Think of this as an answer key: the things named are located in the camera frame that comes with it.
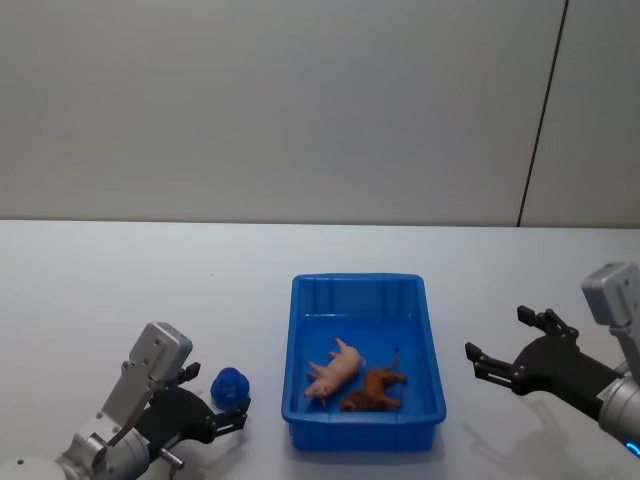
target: white table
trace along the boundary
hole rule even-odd
[[[617,365],[580,291],[611,260],[640,261],[640,231],[3,221],[0,462],[61,453],[144,324],[167,321],[203,364],[191,389],[207,398],[233,365],[253,398],[242,434],[176,448],[188,462],[178,479],[635,478],[640,463],[593,421],[551,395],[476,380],[463,348],[512,361],[539,334],[516,321],[526,304],[553,307],[584,352]],[[332,271],[425,279],[448,408],[431,453],[292,449],[280,417],[291,279]]]

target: blue toy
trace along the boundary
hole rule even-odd
[[[211,384],[211,399],[225,412],[235,410],[249,398],[249,380],[233,367],[220,370]]]

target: wall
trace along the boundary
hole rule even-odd
[[[514,225],[561,11],[3,1],[0,217]]]
[[[523,225],[640,226],[640,3],[571,2]]]

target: blue plastic bin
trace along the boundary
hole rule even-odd
[[[326,365],[335,337],[365,359],[360,374],[326,407],[304,397],[309,361]],[[367,368],[390,366],[406,385],[388,394],[402,400],[395,411],[340,412],[340,401],[361,388]],[[433,444],[446,406],[429,325],[424,282],[404,274],[300,275],[293,280],[282,417],[293,445],[306,451],[424,451]]]

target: toy pig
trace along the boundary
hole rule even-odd
[[[336,343],[340,347],[340,353],[329,352],[329,356],[332,357],[329,365],[321,367],[309,362],[312,369],[309,376],[314,382],[304,391],[304,396],[317,397],[324,405],[326,405],[328,396],[335,393],[358,373],[362,363],[358,350],[350,347],[339,338],[336,338]]]
[[[364,378],[364,388],[351,392],[340,404],[343,412],[384,412],[387,407],[400,408],[402,402],[388,397],[385,388],[394,383],[407,383],[407,376],[395,373],[392,368],[369,370]]]

